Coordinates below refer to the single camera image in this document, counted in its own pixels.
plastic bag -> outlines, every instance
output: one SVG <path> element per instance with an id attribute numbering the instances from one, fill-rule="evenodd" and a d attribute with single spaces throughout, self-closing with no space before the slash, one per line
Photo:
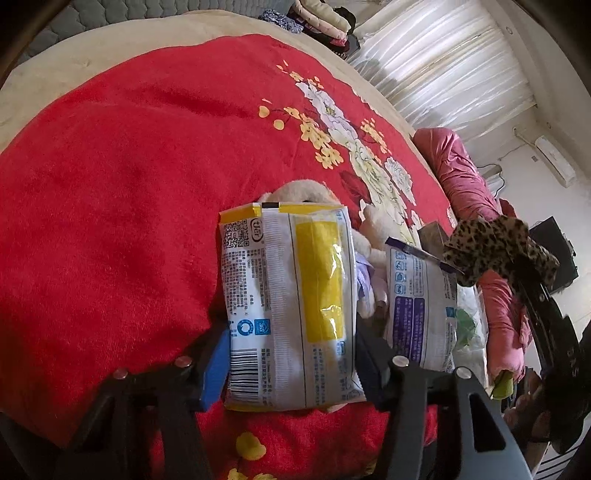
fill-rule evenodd
<path id="1" fill-rule="evenodd" d="M 389 238 L 389 313 L 384 338 L 422 368 L 453 371 L 457 281 L 454 268 Z"/>
<path id="2" fill-rule="evenodd" d="M 354 373 L 356 270 L 346 207 L 222 212 L 230 324 L 226 407 L 296 410 L 364 400 Z"/>
<path id="3" fill-rule="evenodd" d="M 467 347 L 477 350 L 486 347 L 488 324 L 484 313 L 482 292 L 476 287 L 457 286 L 457 344 L 456 348 Z"/>

red blanket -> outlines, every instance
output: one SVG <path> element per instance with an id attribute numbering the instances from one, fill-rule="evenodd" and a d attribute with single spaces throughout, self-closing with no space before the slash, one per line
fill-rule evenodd
<path id="1" fill-rule="evenodd" d="M 416 206 L 389 182 L 388 157 Z M 449 227 L 447 198 L 402 136 L 318 61 L 261 35 L 165 48 L 96 76 L 27 125 L 0 178 L 0 408 L 60 446 L 115 369 L 170 362 L 225 317 L 221 210 L 310 178 L 354 224 L 362 199 L 401 200 L 409 218 Z M 217 403 L 198 416 L 219 478 L 358 473 L 386 420 L 368 404 L 248 414 Z M 247 431 L 267 454 L 239 463 Z M 435 433 L 431 412 L 427 440 Z"/>

metal screw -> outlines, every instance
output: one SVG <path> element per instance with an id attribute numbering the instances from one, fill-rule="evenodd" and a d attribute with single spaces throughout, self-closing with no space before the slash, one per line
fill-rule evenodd
<path id="1" fill-rule="evenodd" d="M 117 380 L 123 380 L 127 377 L 128 374 L 129 372 L 126 368 L 118 368 L 113 372 L 113 378 L 116 378 Z"/>
<path id="2" fill-rule="evenodd" d="M 469 378 L 472 378 L 472 372 L 470 372 L 469 368 L 466 367 L 460 367 L 456 370 L 456 375 L 460 378 L 463 378 L 464 380 L 468 380 Z"/>
<path id="3" fill-rule="evenodd" d="M 404 355 L 396 355 L 392 358 L 392 363 L 397 367 L 404 368 L 407 367 L 410 361 Z"/>
<path id="4" fill-rule="evenodd" d="M 179 368 L 187 368 L 193 363 L 193 359 L 187 355 L 178 357 L 174 364 Z"/>

purple and white package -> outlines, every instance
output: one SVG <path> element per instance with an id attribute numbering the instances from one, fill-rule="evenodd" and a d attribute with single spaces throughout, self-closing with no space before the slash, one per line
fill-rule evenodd
<path id="1" fill-rule="evenodd" d="M 384 338 L 397 355 L 422 368 L 453 371 L 457 281 L 453 267 L 400 240 L 389 238 L 388 322 Z"/>

pink quilt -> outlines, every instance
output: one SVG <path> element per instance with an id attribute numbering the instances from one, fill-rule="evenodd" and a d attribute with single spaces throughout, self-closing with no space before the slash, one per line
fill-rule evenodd
<path id="1" fill-rule="evenodd" d="M 433 169 L 459 219 L 481 216 L 494 220 L 501 213 L 515 216 L 506 200 L 502 209 L 497 204 L 455 132 L 447 128 L 421 128 L 413 141 Z M 522 314 L 524 308 L 507 281 L 496 272 L 487 271 L 479 285 L 488 319 L 489 373 L 494 379 L 501 371 L 509 370 L 520 380 L 524 374 L 524 352 L 531 342 L 530 327 Z"/>

